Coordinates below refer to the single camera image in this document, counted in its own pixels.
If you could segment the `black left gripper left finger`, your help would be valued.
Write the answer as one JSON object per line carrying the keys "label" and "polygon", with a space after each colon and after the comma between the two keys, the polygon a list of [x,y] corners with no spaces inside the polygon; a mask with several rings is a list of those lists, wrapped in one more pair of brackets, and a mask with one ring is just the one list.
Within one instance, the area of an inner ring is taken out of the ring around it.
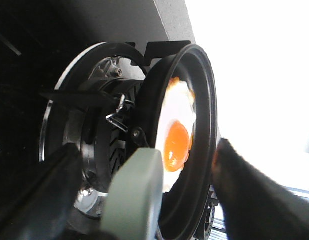
{"label": "black left gripper left finger", "polygon": [[0,170],[0,240],[56,240],[82,184],[82,168],[80,151],[68,143],[17,174]]}

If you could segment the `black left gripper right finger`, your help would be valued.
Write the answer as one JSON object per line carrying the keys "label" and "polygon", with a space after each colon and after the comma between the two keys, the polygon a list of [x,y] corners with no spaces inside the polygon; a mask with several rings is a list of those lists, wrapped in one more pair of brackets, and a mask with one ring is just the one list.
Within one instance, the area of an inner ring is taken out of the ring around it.
{"label": "black left gripper right finger", "polygon": [[244,160],[221,138],[212,184],[230,240],[309,240],[309,202]]}

